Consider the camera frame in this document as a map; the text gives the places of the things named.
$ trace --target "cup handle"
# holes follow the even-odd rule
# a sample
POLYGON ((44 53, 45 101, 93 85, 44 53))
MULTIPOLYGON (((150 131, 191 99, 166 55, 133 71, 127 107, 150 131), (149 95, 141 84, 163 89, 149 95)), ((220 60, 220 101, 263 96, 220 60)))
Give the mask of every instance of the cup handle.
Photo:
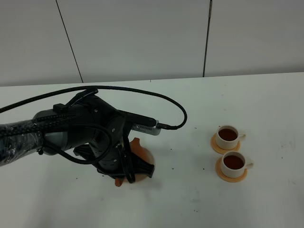
POLYGON ((253 160, 246 158, 246 169, 252 169, 253 168, 253 160))
POLYGON ((238 132, 238 140, 243 141, 246 138, 246 133, 244 131, 238 132))

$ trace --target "coaster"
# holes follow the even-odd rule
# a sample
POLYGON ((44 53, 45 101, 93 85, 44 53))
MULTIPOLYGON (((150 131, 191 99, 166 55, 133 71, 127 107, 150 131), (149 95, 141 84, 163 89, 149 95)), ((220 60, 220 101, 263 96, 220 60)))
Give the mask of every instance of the coaster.
POLYGON ((230 149, 230 150, 224 150, 224 149, 220 148, 220 147, 217 145, 217 143, 215 142, 215 135, 216 135, 216 134, 214 134, 214 135, 212 136, 212 138, 211 138, 211 147, 212 147, 212 149, 214 149, 216 152, 218 152, 218 153, 220 153, 220 154, 224 154, 224 153, 226 153, 226 152, 228 152, 228 151, 238 151, 239 148, 241 147, 241 142, 238 141, 238 144, 237 144, 237 146, 236 146, 235 148, 232 148, 232 149, 230 149))
POLYGON ((243 179, 246 178, 247 176, 247 169, 245 169, 244 173, 242 176, 240 177, 237 177, 237 178, 230 178, 230 177, 227 177, 223 174, 222 170, 220 170, 220 161, 221 161, 222 158, 219 158, 216 165, 215 165, 215 170, 218 174, 218 176, 223 179, 224 181, 227 181, 227 182, 232 182, 232 183, 236 183, 236 182, 240 182, 242 181, 243 179))
MULTIPOLYGON (((155 160, 153 155, 149 150, 142 147, 139 142, 139 138, 134 138, 132 142, 130 142, 130 147, 133 153, 135 153, 138 157, 143 159, 145 162, 155 165, 155 160)), ((146 179, 148 176, 145 174, 135 174, 135 183, 140 182, 146 179)), ((115 178, 115 186, 120 187, 124 182, 129 183, 126 178, 120 179, 115 178)))

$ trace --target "plastic wrap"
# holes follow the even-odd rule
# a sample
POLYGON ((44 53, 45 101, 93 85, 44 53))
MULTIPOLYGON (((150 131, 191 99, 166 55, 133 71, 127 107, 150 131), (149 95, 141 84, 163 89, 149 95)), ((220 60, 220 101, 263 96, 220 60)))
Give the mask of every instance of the plastic wrap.
MULTIPOLYGON (((30 128, 34 125, 35 123, 32 120, 11 124, 0 124, 0 132, 9 132, 19 128, 30 128)), ((0 137, 0 166, 31 154, 41 148, 42 145, 42 132, 0 137)))

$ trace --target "black cable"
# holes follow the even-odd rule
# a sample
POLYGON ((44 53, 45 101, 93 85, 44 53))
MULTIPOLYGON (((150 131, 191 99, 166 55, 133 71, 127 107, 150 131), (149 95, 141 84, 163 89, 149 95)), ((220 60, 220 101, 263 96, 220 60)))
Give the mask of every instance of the black cable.
POLYGON ((0 137, 8 137, 26 133, 40 132, 48 130, 54 127, 58 127, 62 124, 66 124, 68 121, 78 118, 80 114, 57 114, 39 117, 33 120, 27 120, 17 122, 16 125, 11 124, 11 129, 0 130, 0 137))
POLYGON ((93 124, 93 123, 76 123, 76 124, 69 124, 68 127, 86 127, 86 128, 93 128, 93 129, 96 129, 96 130, 99 130, 101 132, 104 132, 108 138, 109 138, 109 144, 108 144, 108 147, 106 148, 105 152, 100 155, 99 157, 93 159, 93 160, 81 160, 81 159, 78 159, 78 158, 75 158, 71 155, 69 155, 68 153, 64 152, 63 150, 61 150, 60 148, 58 148, 57 146, 55 146, 54 144, 52 144, 51 142, 47 142, 46 141, 46 147, 54 150, 56 153, 60 154, 61 156, 65 157, 66 159, 70 160, 71 162, 75 162, 77 164, 83 164, 83 165, 89 165, 89 164, 94 164, 94 163, 97 163, 99 162, 100 160, 102 160, 110 151, 112 145, 113 145, 113 138, 111 136, 111 134, 109 133, 109 131, 102 127, 102 126, 99 126, 97 124, 93 124))
POLYGON ((121 156, 121 161, 122 161, 122 166, 123 166, 123 171, 127 177, 127 180, 129 183, 134 183, 135 182, 135 173, 134 173, 134 168, 132 164, 132 160, 130 157, 130 152, 131 146, 129 142, 129 138, 127 134, 123 134, 123 142, 124 142, 124 147, 125 150, 123 152, 119 151, 119 154, 124 153, 124 156, 121 156))
POLYGON ((163 128, 163 129, 166 129, 166 130, 177 130, 177 129, 181 128, 183 125, 185 125, 185 123, 187 121, 187 113, 186 113, 186 110, 183 108, 183 106, 181 106, 179 103, 177 103, 176 101, 174 101, 173 99, 171 99, 167 96, 157 94, 157 93, 153 93, 153 92, 149 92, 149 91, 140 90, 140 89, 119 87, 119 86, 107 86, 107 85, 106 86, 105 85, 99 85, 99 86, 98 85, 87 85, 87 86, 79 86, 79 87, 72 87, 72 88, 68 88, 68 89, 57 90, 57 91, 54 91, 54 92, 51 92, 51 93, 35 96, 35 97, 32 97, 32 98, 29 98, 29 99, 26 99, 26 100, 19 101, 17 103, 8 105, 6 107, 3 107, 3 108, 0 109, 0 113, 3 113, 3 112, 8 111, 10 109, 17 108, 19 106, 22 106, 22 105, 25 105, 25 104, 28 104, 28 103, 31 103, 31 102, 34 102, 34 101, 37 101, 37 100, 41 100, 41 99, 44 99, 44 98, 47 98, 47 97, 51 97, 51 96, 55 96, 55 95, 59 95, 59 94, 64 94, 64 93, 69 93, 69 92, 73 92, 73 91, 78 91, 78 90, 91 89, 91 88, 108 89, 108 90, 121 90, 121 91, 129 91, 129 92, 134 92, 134 93, 156 96, 156 97, 165 99, 165 100, 173 103, 174 105, 178 106, 184 114, 183 122, 180 125, 177 125, 177 126, 171 126, 171 125, 160 123, 160 124, 158 124, 158 127, 160 127, 160 128, 163 128))

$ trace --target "robotic arm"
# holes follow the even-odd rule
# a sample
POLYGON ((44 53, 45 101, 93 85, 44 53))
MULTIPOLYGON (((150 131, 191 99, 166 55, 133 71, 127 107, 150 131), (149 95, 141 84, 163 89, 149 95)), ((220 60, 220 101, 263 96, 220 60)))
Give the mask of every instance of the robotic arm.
POLYGON ((79 164, 91 164, 99 173, 113 179, 135 182, 135 174, 152 177, 154 165, 145 162, 131 150, 131 130, 158 135, 161 129, 175 130, 187 120, 186 111, 172 99, 143 90, 115 86, 81 86, 30 98, 0 109, 9 109, 45 97, 86 89, 67 104, 37 113, 32 120, 0 125, 0 166, 11 163, 34 151, 63 157, 79 164), (126 90, 158 96, 176 104, 184 112, 179 126, 161 124, 153 118, 119 111, 96 96, 98 89, 126 90), (74 148, 77 159, 64 151, 74 148))

